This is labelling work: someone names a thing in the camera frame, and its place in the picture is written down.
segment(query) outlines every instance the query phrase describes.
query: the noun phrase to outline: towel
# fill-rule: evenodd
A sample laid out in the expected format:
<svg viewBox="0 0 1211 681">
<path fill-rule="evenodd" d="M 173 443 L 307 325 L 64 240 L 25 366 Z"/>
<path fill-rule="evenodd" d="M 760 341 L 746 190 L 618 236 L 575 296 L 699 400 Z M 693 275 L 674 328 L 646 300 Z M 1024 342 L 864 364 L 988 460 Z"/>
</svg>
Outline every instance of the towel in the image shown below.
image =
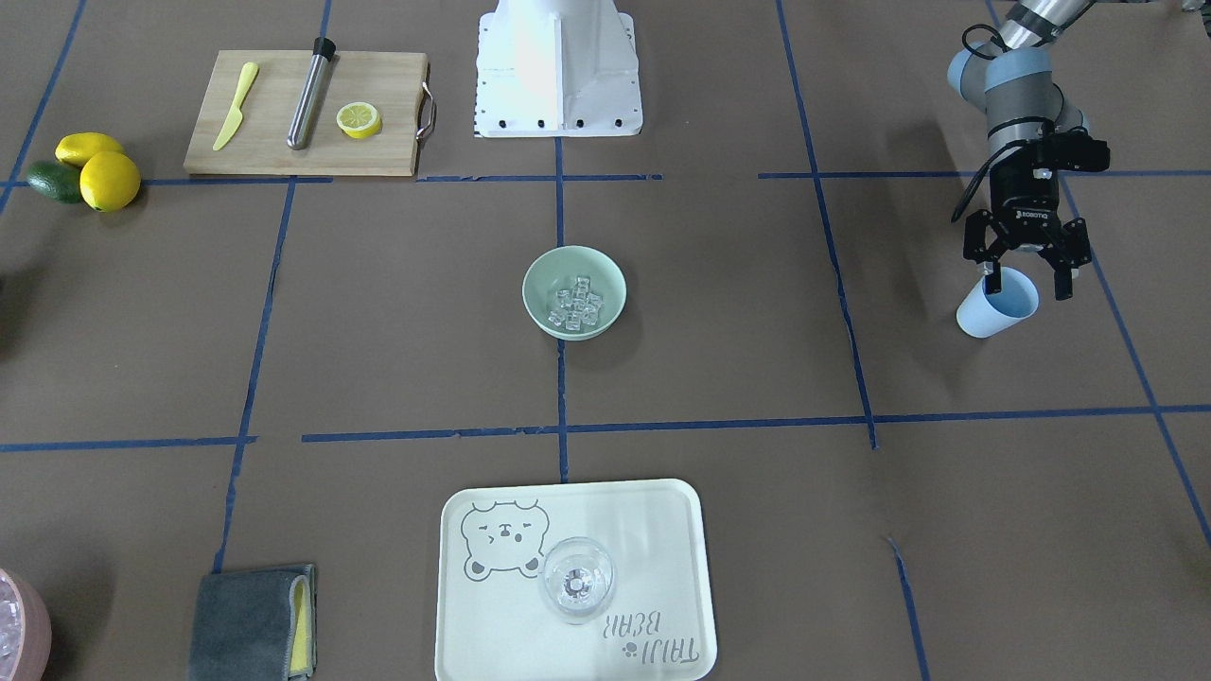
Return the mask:
<svg viewBox="0 0 1211 681">
<path fill-rule="evenodd" d="M 314 565 L 202 578 L 189 681 L 300 681 L 314 673 Z"/>
</svg>

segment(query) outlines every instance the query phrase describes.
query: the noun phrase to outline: cartoon bear face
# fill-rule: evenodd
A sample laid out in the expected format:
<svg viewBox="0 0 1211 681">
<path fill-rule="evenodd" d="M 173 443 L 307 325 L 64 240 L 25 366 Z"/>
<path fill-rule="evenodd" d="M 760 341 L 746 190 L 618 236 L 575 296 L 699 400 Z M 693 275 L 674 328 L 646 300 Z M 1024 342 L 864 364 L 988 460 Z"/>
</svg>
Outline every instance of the cartoon bear face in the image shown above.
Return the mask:
<svg viewBox="0 0 1211 681">
<path fill-rule="evenodd" d="M 528 507 L 517 502 L 472 505 L 463 516 L 463 538 L 467 557 L 463 572 L 472 582 L 483 582 L 493 572 L 516 570 L 527 579 L 538 577 L 543 566 L 543 538 L 550 527 L 538 499 Z"/>
</svg>

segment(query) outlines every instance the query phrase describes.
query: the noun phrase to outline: wooden cutting board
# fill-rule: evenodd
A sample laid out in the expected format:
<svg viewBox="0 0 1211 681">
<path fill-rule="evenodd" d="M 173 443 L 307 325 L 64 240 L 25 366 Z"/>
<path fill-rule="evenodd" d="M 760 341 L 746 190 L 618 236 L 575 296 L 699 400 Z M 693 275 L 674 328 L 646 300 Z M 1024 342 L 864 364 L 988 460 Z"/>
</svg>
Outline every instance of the wooden cutting board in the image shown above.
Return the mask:
<svg viewBox="0 0 1211 681">
<path fill-rule="evenodd" d="M 226 120 L 240 69 L 260 67 L 240 110 L 235 137 L 212 150 Z M 306 149 L 286 145 L 286 133 L 311 65 L 306 50 L 224 50 L 214 61 L 197 125 L 185 154 L 190 173 L 411 176 L 417 170 L 417 126 L 429 57 L 408 52 L 337 52 L 327 95 Z M 383 130 L 352 139 L 337 127 L 337 111 L 369 102 Z"/>
</svg>

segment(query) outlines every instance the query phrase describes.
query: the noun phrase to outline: pink container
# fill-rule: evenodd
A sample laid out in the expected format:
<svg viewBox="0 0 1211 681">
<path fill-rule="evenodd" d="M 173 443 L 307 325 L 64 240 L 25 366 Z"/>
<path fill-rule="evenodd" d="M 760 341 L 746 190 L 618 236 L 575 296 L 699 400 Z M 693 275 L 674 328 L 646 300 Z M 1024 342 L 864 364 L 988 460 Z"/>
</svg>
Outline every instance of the pink container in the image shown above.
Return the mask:
<svg viewBox="0 0 1211 681">
<path fill-rule="evenodd" d="M 42 677 L 46 658 L 51 654 L 51 617 L 46 613 L 46 603 L 29 583 L 4 570 L 0 570 L 0 577 L 17 593 L 22 617 L 12 681 L 38 681 Z"/>
</svg>

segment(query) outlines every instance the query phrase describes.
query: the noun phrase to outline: green avocado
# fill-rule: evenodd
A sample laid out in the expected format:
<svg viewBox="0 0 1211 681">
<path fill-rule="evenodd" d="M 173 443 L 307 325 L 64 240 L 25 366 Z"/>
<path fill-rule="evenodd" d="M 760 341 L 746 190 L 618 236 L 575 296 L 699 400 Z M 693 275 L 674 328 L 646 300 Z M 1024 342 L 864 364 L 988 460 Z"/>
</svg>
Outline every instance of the green avocado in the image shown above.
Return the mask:
<svg viewBox="0 0 1211 681">
<path fill-rule="evenodd" d="M 61 204 L 79 204 L 80 168 L 58 161 L 38 161 L 25 171 L 25 182 L 42 196 Z"/>
</svg>

